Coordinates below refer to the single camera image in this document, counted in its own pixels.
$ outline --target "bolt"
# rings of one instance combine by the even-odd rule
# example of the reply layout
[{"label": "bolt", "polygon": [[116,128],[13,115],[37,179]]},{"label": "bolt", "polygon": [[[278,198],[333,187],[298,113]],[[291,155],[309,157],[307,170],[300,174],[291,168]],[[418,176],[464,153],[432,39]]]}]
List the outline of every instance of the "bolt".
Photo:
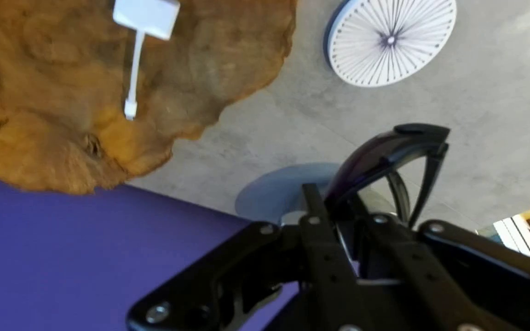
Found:
[{"label": "bolt", "polygon": [[282,218],[280,225],[282,225],[282,227],[289,227],[289,225],[296,227],[296,225],[300,225],[300,220],[302,220],[304,216],[305,216],[305,212],[302,212],[302,210],[285,214],[285,216]]},{"label": "bolt", "polygon": [[386,218],[383,218],[383,216],[375,216],[375,218],[374,218],[374,223],[375,223],[375,225],[385,225],[385,223],[388,223],[388,222],[386,222]]},{"label": "bolt", "polygon": [[271,236],[274,233],[274,229],[272,229],[272,225],[267,225],[259,233],[261,233],[261,236]]},{"label": "bolt", "polygon": [[442,234],[442,233],[445,233],[445,229],[442,225],[434,223],[434,225],[431,225],[431,233]]},{"label": "bolt", "polygon": [[320,225],[318,218],[309,218],[307,222],[309,222],[309,225]]},{"label": "bolt", "polygon": [[361,328],[359,328],[359,326],[353,326],[353,324],[346,324],[346,326],[342,326],[339,331],[361,331]]},{"label": "bolt", "polygon": [[149,324],[160,324],[160,323],[167,321],[169,315],[171,315],[169,302],[162,302],[162,304],[158,304],[147,312],[147,323]]},{"label": "bolt", "polygon": [[482,328],[475,324],[462,324],[460,328],[456,328],[456,331],[482,331]]},{"label": "bolt", "polygon": [[359,288],[390,288],[390,286],[401,286],[399,280],[357,280]]}]

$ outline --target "white cable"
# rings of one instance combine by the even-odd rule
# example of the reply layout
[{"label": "white cable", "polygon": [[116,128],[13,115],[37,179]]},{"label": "white cable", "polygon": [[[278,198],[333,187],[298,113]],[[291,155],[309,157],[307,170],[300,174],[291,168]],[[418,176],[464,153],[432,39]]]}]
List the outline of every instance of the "white cable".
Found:
[{"label": "white cable", "polygon": [[142,56],[144,38],[145,34],[138,30],[136,41],[134,41],[134,54],[133,54],[131,91],[123,106],[123,115],[127,120],[134,120],[138,113],[136,91],[138,91],[138,73],[140,73],[140,56]]}]

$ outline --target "cork mat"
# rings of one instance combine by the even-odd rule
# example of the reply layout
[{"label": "cork mat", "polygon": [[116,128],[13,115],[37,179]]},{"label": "cork mat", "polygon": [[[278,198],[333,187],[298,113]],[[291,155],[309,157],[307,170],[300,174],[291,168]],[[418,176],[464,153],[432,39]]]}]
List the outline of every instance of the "cork mat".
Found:
[{"label": "cork mat", "polygon": [[296,27],[296,0],[182,0],[173,39],[145,41],[129,122],[134,34],[112,6],[0,0],[0,181],[83,196],[147,176],[272,84]]}]

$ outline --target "black metal frame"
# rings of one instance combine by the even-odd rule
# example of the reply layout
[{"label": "black metal frame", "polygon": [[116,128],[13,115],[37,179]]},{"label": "black metal frame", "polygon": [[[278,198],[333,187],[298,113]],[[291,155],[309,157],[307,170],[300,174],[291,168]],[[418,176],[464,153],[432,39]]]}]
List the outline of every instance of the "black metal frame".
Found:
[{"label": "black metal frame", "polygon": [[[317,187],[304,187],[307,216],[296,227],[247,227],[140,301],[129,330],[239,330],[291,282],[300,293],[267,330],[530,330],[530,258],[444,222],[410,231],[447,152],[447,133],[401,126],[372,141],[339,172],[326,199]],[[432,161],[425,199],[410,214],[398,168],[418,157]],[[357,198],[381,177],[390,181],[398,218],[368,214]],[[149,321],[162,304],[169,313]]]}]

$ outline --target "screw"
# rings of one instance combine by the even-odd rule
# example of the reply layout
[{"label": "screw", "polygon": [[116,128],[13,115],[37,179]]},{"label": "screw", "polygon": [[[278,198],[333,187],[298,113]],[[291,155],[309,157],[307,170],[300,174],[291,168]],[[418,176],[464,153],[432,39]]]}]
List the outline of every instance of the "screw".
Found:
[{"label": "screw", "polygon": [[147,323],[149,324],[160,324],[160,323],[167,321],[169,315],[171,315],[171,304],[162,302],[162,304],[158,304],[147,312]]},{"label": "screw", "polygon": [[482,331],[482,328],[475,324],[462,324],[460,328],[456,328],[456,331]]},{"label": "screw", "polygon": [[431,233],[442,234],[442,233],[445,233],[445,229],[442,225],[434,223],[434,225],[431,225]]},{"label": "screw", "polygon": [[375,216],[375,218],[374,218],[374,223],[375,223],[375,225],[385,225],[385,223],[386,223],[386,218]]},{"label": "screw", "polygon": [[300,220],[302,220],[304,216],[305,216],[305,212],[302,212],[302,210],[285,214],[285,216],[282,218],[280,225],[282,225],[282,227],[289,227],[289,225],[296,227],[296,225],[300,225]]},{"label": "screw", "polygon": [[346,324],[346,326],[342,326],[339,331],[361,331],[361,328],[359,328],[359,326],[353,326],[353,324]]},{"label": "screw", "polygon": [[309,225],[320,225],[318,218],[309,218],[307,222],[309,222]]},{"label": "screw", "polygon": [[272,225],[267,225],[259,233],[261,233],[261,236],[271,236],[274,233],[274,229],[272,229]]}]

